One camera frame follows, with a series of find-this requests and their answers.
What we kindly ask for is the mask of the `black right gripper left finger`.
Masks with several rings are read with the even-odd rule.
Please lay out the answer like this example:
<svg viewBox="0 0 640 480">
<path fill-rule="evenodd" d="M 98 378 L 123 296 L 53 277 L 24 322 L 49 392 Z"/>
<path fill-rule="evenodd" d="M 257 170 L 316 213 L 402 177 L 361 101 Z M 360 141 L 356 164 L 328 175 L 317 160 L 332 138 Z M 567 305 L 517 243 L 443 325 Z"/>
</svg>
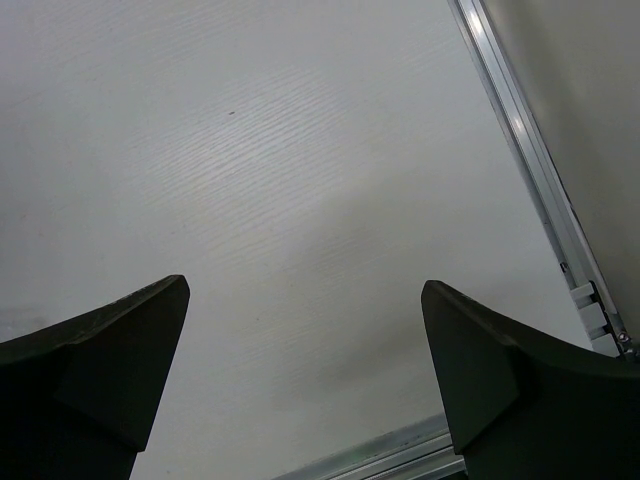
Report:
<svg viewBox="0 0 640 480">
<path fill-rule="evenodd" d="M 171 275 L 2 343 L 2 478 L 129 478 L 147 447 L 189 299 L 186 278 Z"/>
</svg>

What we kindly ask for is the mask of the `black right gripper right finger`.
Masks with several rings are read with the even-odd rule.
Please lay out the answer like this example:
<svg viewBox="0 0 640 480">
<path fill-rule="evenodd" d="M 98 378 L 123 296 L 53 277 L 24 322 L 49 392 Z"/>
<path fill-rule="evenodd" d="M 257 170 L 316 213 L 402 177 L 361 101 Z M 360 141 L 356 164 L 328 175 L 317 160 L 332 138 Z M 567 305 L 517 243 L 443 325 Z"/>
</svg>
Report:
<svg viewBox="0 0 640 480">
<path fill-rule="evenodd" d="M 636 479 L 639 366 L 425 283 L 426 335 L 471 479 Z"/>
</svg>

